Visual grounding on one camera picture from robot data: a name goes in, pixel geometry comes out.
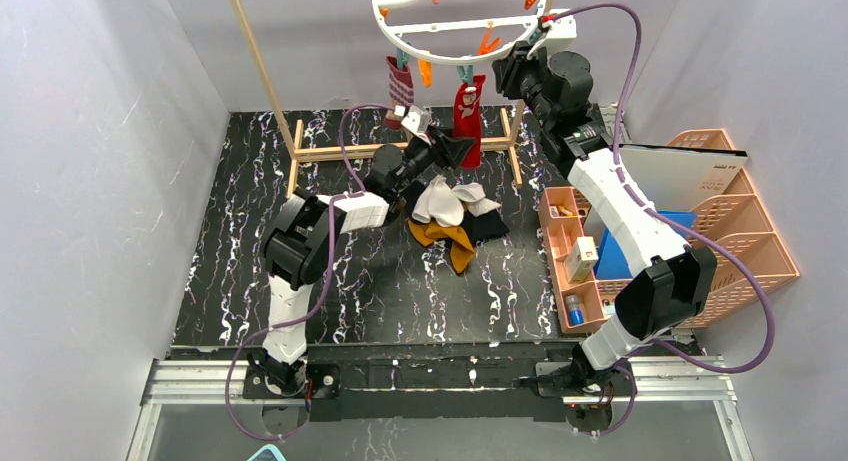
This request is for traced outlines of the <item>red sock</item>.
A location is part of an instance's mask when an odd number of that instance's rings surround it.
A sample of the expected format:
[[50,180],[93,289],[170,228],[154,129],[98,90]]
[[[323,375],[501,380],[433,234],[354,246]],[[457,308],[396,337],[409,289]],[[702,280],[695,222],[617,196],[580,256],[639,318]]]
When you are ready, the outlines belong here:
[[481,96],[486,81],[485,74],[474,74],[471,83],[463,83],[456,95],[452,109],[454,137],[472,138],[473,146],[461,162],[463,168],[476,168],[482,158]]

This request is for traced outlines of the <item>white sock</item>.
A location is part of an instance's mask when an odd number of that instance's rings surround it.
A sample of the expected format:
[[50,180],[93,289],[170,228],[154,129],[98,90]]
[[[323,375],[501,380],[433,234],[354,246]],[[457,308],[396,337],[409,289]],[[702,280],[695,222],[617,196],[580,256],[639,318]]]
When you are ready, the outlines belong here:
[[443,175],[436,175],[414,204],[411,218],[418,223],[435,221],[441,227],[460,226],[465,208]]
[[456,185],[451,189],[451,192],[475,217],[483,216],[501,208],[501,204],[489,199],[482,185],[476,182]]

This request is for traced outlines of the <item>maroon beige purple striped sock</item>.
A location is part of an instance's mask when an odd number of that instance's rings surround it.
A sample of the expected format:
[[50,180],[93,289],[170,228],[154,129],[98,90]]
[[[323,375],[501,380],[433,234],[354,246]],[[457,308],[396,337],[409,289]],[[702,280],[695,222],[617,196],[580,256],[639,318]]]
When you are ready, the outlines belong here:
[[388,92],[391,108],[384,117],[384,124],[392,130],[401,129],[403,116],[395,114],[397,106],[408,107],[414,103],[414,84],[407,63],[402,63],[396,56],[385,58],[388,66]]

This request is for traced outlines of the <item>black sock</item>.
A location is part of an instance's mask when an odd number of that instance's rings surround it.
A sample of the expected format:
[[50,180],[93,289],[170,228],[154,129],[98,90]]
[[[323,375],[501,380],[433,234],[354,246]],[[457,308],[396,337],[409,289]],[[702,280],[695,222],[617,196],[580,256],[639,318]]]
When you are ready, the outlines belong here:
[[509,227],[504,223],[500,212],[497,210],[479,216],[466,211],[460,227],[473,246],[492,239],[502,238],[509,233]]
[[402,196],[406,202],[405,211],[407,217],[417,223],[427,224],[431,221],[430,214],[431,188],[421,181],[412,182],[403,192]]

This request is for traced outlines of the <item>mustard yellow striped sock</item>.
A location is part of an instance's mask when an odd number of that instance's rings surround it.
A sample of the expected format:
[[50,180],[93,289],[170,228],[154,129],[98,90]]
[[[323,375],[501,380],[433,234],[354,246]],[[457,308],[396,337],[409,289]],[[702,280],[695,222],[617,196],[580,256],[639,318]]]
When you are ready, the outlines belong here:
[[441,226],[436,221],[426,224],[408,220],[407,226],[415,241],[422,247],[431,247],[443,242],[449,248],[450,263],[454,272],[462,275],[466,272],[476,254],[475,245],[461,226]]

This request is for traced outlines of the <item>white round clip hanger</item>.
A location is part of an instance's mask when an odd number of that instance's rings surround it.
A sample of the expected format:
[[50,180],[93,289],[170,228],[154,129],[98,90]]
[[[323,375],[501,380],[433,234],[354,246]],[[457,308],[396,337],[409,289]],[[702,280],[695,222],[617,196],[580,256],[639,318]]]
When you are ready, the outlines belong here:
[[[370,0],[380,33],[397,57],[426,59],[432,65],[477,65],[508,53],[519,42],[538,36],[538,20],[552,0]],[[499,48],[478,56],[489,26],[501,38]]]

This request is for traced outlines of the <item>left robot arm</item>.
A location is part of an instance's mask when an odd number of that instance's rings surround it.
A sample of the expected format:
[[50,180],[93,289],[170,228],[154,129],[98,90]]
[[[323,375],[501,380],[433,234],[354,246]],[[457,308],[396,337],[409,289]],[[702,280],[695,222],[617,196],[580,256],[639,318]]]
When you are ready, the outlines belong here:
[[391,223],[425,170],[459,167],[473,144],[471,138],[429,128],[405,149],[379,147],[362,192],[328,197],[298,189],[288,198],[262,245],[270,307],[258,366],[282,383],[293,379],[307,350],[305,322],[312,290],[331,265],[338,236]]

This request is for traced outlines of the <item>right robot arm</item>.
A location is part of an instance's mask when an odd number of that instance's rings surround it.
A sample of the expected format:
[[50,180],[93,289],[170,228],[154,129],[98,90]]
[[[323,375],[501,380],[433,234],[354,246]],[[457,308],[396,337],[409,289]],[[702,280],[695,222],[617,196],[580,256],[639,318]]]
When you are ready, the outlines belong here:
[[614,299],[614,315],[573,348],[570,364],[537,378],[571,389],[600,384],[637,347],[703,312],[716,257],[653,217],[613,137],[589,115],[592,77],[585,57],[549,55],[518,42],[492,66],[497,92],[530,109],[548,161],[600,215],[633,276]]

